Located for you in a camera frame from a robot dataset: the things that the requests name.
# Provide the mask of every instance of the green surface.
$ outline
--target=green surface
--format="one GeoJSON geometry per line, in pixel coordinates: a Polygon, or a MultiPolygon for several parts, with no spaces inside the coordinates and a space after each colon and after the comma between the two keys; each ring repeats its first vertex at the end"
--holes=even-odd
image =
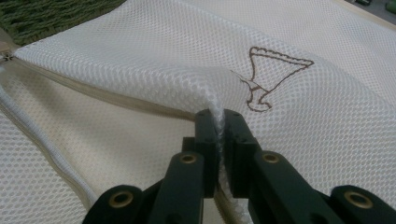
{"type": "Polygon", "coordinates": [[[390,1],[387,3],[387,11],[396,14],[396,1],[390,1]]]}
{"type": "Polygon", "coordinates": [[[106,14],[124,1],[0,1],[0,27],[15,44],[26,45],[106,14]]]}

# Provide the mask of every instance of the black plastic part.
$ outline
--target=black plastic part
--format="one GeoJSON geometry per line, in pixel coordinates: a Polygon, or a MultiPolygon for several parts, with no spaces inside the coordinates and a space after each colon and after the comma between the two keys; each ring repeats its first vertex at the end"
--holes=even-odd
{"type": "Polygon", "coordinates": [[[172,158],[148,223],[202,223],[204,163],[204,157],[195,152],[172,158]]]}
{"type": "Polygon", "coordinates": [[[271,211],[271,206],[262,197],[262,193],[255,183],[251,183],[250,185],[247,208],[253,223],[277,223],[276,218],[271,211]]]}
{"type": "Polygon", "coordinates": [[[251,180],[250,167],[253,156],[261,151],[244,118],[232,110],[225,110],[224,165],[235,198],[247,198],[251,180]]]}
{"type": "Polygon", "coordinates": [[[192,151],[200,153],[205,158],[205,197],[213,198],[219,180],[219,140],[212,114],[208,109],[195,115],[194,139],[195,146],[192,151]]]}
{"type": "Polygon", "coordinates": [[[356,0],[356,3],[359,3],[366,7],[370,6],[371,2],[372,2],[372,0],[356,0]]]}
{"type": "Polygon", "coordinates": [[[136,221],[140,206],[143,202],[142,190],[132,186],[116,186],[106,191],[96,201],[85,216],[83,224],[132,224],[141,223],[136,221]],[[127,200],[126,194],[132,195],[132,200],[124,206],[122,201],[127,200]]]}
{"type": "Polygon", "coordinates": [[[396,212],[370,191],[354,186],[341,186],[332,190],[332,209],[346,223],[396,223],[396,212]]]}
{"type": "Polygon", "coordinates": [[[280,154],[257,152],[252,166],[254,181],[278,223],[344,223],[280,154]]]}
{"type": "Polygon", "coordinates": [[[152,206],[154,205],[162,183],[163,181],[161,180],[143,191],[143,202],[140,205],[139,214],[135,223],[148,223],[152,206]]]}

